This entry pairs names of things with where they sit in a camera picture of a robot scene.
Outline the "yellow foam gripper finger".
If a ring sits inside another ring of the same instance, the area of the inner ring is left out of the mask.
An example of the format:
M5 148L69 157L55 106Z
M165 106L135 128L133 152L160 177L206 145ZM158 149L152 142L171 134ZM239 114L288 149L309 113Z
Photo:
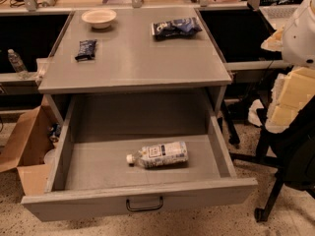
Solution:
M278 74L267 111L267 130L272 133L284 131L314 95L314 69L294 67L287 75Z
M273 52L282 52L283 51L283 37L284 29L280 28L277 29L271 36L269 36L267 39L263 41L261 44L261 48L267 51L273 51Z

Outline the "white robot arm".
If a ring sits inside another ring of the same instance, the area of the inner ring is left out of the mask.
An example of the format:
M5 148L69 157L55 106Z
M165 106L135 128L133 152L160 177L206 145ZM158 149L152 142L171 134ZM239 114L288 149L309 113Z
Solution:
M293 66L286 76L276 78L267 112L267 129L281 133L315 95L315 0L303 0L261 48L280 51Z

